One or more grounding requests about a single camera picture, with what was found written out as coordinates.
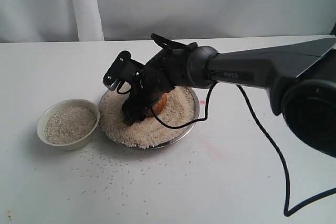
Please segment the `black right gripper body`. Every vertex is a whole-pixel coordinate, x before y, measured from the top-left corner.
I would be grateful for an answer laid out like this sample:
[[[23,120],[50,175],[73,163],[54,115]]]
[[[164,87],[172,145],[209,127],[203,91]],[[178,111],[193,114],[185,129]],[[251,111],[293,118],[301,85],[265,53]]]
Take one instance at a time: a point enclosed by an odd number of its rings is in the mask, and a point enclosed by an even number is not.
[[[125,52],[125,81],[131,86],[130,101],[157,101],[175,87],[190,87],[188,59],[184,50],[161,50],[146,64]]]

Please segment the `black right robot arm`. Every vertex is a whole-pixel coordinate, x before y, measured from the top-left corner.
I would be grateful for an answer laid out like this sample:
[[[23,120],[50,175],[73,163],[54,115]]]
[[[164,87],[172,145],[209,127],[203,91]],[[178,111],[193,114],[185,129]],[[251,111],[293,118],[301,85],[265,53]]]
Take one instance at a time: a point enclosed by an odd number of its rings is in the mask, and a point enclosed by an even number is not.
[[[310,147],[335,156],[335,39],[220,53],[152,35],[160,51],[141,64],[123,51],[117,78],[147,92],[216,82],[264,89],[275,115]]]

